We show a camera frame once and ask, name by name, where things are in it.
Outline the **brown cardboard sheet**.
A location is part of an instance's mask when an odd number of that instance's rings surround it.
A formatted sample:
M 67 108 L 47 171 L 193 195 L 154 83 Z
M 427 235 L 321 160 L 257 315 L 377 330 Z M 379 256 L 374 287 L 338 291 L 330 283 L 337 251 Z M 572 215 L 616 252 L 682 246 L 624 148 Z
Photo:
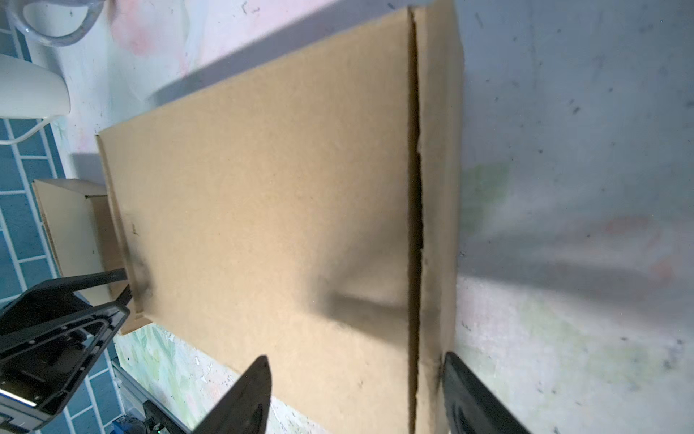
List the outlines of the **brown cardboard sheet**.
M 464 53 L 407 7 L 97 137 L 136 310 L 332 433 L 445 433 Z

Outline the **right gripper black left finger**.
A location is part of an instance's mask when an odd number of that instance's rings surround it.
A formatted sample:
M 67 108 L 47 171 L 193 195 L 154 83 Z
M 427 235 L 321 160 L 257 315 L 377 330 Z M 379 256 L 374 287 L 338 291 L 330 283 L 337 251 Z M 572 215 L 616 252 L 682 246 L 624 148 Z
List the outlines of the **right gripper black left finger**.
M 271 391 L 269 358 L 259 356 L 198 424 L 193 434 L 265 433 Z

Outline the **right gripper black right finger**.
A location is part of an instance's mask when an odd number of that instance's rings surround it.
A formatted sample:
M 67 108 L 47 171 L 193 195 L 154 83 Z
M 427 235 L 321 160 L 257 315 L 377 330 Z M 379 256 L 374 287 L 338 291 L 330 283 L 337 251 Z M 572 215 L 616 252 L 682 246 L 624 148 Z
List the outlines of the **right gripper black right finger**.
M 530 433 L 453 352 L 444 358 L 442 386 L 451 433 Z

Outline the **brown cardboard box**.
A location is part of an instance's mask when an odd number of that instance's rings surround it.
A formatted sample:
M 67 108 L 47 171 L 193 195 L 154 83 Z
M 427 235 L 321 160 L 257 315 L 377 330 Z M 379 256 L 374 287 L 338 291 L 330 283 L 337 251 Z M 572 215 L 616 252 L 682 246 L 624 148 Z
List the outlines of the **brown cardboard box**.
M 124 267 L 105 186 L 80 179 L 36 179 L 32 186 L 62 277 Z

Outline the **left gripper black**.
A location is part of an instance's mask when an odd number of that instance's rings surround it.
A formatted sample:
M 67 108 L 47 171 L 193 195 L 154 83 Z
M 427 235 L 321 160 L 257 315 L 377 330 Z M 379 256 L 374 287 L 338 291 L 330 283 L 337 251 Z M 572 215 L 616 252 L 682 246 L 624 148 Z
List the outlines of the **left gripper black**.
M 124 269 L 45 280 L 1 309 L 1 432 L 41 430 L 64 410 L 130 315 L 128 286 L 101 305 L 77 292 L 121 281 Z

